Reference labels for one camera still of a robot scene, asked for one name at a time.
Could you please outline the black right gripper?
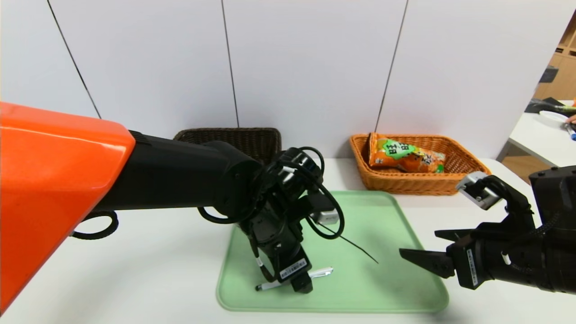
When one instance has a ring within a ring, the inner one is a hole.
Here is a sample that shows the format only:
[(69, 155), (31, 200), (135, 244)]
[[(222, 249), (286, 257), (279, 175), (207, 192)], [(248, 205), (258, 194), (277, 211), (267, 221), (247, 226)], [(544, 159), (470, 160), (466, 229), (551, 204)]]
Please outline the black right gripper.
[(476, 229), (436, 230), (436, 237), (453, 242), (446, 252), (399, 248), (399, 253), (404, 260), (443, 279), (455, 276), (456, 271), (464, 288), (476, 290), (486, 281), (500, 280), (546, 290), (541, 242), (528, 240), (508, 250), (509, 265), (501, 255), (524, 233), (501, 223), (481, 223)]

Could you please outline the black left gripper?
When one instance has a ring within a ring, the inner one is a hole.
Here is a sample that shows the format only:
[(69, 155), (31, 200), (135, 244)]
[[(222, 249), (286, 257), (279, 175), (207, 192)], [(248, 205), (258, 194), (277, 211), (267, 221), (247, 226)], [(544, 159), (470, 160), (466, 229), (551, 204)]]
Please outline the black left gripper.
[(308, 273), (311, 261), (300, 242), (272, 244), (272, 266), (275, 282), (290, 281), (295, 293), (308, 294), (313, 291)]

